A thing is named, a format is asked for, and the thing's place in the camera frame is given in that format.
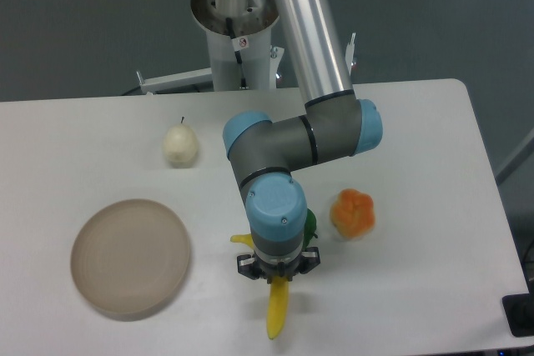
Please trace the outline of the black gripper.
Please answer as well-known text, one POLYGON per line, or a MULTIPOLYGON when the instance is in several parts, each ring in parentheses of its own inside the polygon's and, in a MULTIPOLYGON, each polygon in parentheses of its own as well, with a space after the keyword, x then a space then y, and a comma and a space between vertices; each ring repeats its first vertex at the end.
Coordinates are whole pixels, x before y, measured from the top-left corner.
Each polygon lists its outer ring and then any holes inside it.
POLYGON ((308 247, 274 256, 254 248, 253 254, 238 255, 236 263, 238 273, 249 279, 271 283, 274 277, 279 277, 292 281, 294 276, 307 274, 320 265, 320 251, 308 247))

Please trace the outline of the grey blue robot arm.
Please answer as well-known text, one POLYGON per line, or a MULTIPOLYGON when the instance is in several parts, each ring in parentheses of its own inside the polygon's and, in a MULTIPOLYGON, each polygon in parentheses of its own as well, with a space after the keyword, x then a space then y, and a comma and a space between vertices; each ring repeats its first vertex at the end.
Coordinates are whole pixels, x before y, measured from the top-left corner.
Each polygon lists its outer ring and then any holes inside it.
POLYGON ((305 244, 308 208, 292 173, 376 148, 380 115, 355 95, 327 0, 191 0, 190 7, 206 34, 217 91, 273 86, 271 31, 284 29, 305 113, 274 122, 243 112, 225 124, 223 140, 253 241, 253 253, 237 258, 239 273, 268 282, 308 273, 320 254, 305 244))

